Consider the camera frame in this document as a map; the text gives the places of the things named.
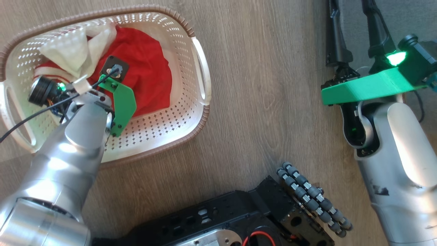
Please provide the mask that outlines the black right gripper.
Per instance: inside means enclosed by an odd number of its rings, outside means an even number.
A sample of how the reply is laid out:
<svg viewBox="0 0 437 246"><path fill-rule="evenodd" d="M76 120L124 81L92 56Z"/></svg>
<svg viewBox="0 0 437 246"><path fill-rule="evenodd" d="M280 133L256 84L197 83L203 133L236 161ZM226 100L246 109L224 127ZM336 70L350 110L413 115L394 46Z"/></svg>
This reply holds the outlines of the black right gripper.
<svg viewBox="0 0 437 246"><path fill-rule="evenodd" d="M393 68L385 55L395 52L396 47L381 11L374 0L362 0L362 11L367 17L369 34L367 53L370 58L375 57L375 61L371 67L365 66L355 70L349 66L349 63L353 61L353 55L345 44L338 1L328 0L326 66L336 69L333 79L326 81L323 84L323 89Z"/></svg>

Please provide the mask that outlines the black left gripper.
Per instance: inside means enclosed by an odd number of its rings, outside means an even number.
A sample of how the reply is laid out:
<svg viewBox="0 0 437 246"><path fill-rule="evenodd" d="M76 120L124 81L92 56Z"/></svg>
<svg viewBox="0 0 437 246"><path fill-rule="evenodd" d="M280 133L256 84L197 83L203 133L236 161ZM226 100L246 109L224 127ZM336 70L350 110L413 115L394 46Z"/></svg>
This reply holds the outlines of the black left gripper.
<svg viewBox="0 0 437 246"><path fill-rule="evenodd" d="M77 93L73 87L67 87L66 83L54 82L48 93L48 107L51 113L66 113L72 100L58 106L53 106L63 100L75 96Z"/></svg>

